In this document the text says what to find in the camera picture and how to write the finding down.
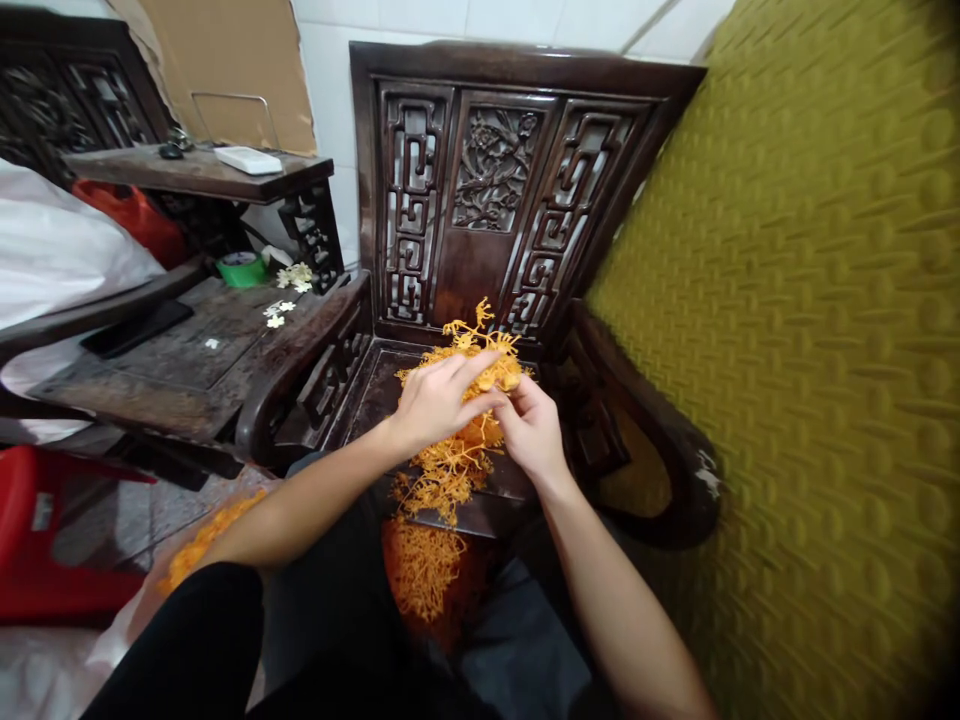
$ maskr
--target green tape roll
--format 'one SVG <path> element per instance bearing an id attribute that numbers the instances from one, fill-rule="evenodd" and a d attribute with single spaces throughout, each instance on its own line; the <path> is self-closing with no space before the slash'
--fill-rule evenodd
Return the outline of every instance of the green tape roll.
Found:
<path id="1" fill-rule="evenodd" d="M 256 253 L 239 252 L 217 260 L 220 277 L 230 287 L 253 287 L 267 278 L 267 266 Z"/>

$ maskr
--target chair armrest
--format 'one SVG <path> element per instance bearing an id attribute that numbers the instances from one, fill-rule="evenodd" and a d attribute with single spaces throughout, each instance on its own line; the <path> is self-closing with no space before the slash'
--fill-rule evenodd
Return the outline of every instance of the chair armrest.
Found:
<path id="1" fill-rule="evenodd" d="M 114 325 L 151 309 L 159 300 L 177 297 L 207 277 L 203 258 L 191 258 L 133 290 L 61 310 L 0 330 L 0 367 L 27 350 L 97 328 Z"/>
<path id="2" fill-rule="evenodd" d="M 0 370 L 17 355 L 52 345 L 76 335 L 113 325 L 154 307 L 159 300 L 177 297 L 207 277 L 203 258 L 177 268 L 133 290 L 96 300 L 80 307 L 43 315 L 0 330 Z M 22 398 L 0 382 L 0 417 L 17 419 L 84 419 L 87 413 Z"/>
<path id="3" fill-rule="evenodd" d="M 588 414 L 586 422 L 568 426 L 575 434 L 580 426 L 598 422 L 612 423 L 615 437 L 607 438 L 610 454 L 616 460 L 601 459 L 585 472 L 598 480 L 629 461 L 622 445 L 616 421 L 607 407 L 613 398 L 630 419 L 646 434 L 656 448 L 670 480 L 670 504 L 658 516 L 647 518 L 601 506 L 605 515 L 634 539 L 666 550 L 682 550 L 706 540 L 717 524 L 720 511 L 717 486 L 723 472 L 713 445 L 700 429 L 681 413 L 641 374 L 624 354 L 610 331 L 587 309 L 581 300 L 571 306 L 572 328 L 568 338 L 570 358 L 581 376 L 576 387 L 560 389 L 561 407 L 566 400 L 568 414 Z M 588 465 L 585 455 L 573 452 L 575 469 Z M 576 460 L 581 468 L 576 468 Z"/>
<path id="4" fill-rule="evenodd" d="M 328 291 L 326 302 L 292 342 L 265 358 L 237 420 L 237 457 L 282 468 L 322 442 L 370 344 L 370 273 L 361 271 L 356 280 L 337 287 L 348 277 L 342 275 Z M 279 443 L 275 435 L 291 412 L 299 416 L 299 438 Z"/>

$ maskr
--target person's left hand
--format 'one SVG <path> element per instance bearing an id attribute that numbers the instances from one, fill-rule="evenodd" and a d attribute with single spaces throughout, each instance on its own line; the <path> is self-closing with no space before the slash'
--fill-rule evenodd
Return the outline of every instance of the person's left hand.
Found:
<path id="1" fill-rule="evenodd" d="M 499 357 L 497 352 L 482 352 L 469 360 L 453 355 L 410 373 L 400 396 L 400 407 L 385 421 L 407 457 L 450 437 L 477 415 L 503 404 L 503 395 L 491 393 L 463 402 L 470 384 Z"/>

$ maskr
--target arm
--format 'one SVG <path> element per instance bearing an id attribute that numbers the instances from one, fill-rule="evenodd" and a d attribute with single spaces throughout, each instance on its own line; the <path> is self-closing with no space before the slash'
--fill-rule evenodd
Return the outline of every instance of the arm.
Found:
<path id="1" fill-rule="evenodd" d="M 302 555 L 377 478 L 504 402 L 485 394 L 461 404 L 470 383 L 497 357 L 492 352 L 470 360 L 456 355 L 412 372 L 394 415 L 254 505 L 220 536 L 197 569 L 230 561 L 266 570 Z"/>
<path id="2" fill-rule="evenodd" d="M 577 616 L 629 716 L 716 718 L 670 618 L 571 476 L 554 402 L 524 376 L 513 403 L 495 413 L 507 451 L 537 489 Z"/>

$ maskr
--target forearm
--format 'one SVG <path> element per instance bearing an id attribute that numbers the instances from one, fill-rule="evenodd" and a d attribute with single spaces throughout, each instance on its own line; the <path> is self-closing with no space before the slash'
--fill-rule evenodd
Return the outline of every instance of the forearm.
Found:
<path id="1" fill-rule="evenodd" d="M 406 460 L 386 421 L 286 480 L 214 543 L 198 569 L 219 561 L 281 567 L 313 545 L 377 478 Z"/>
<path id="2" fill-rule="evenodd" d="M 584 632 L 632 717 L 715 718 L 700 673 L 656 596 L 576 483 L 542 493 Z"/>

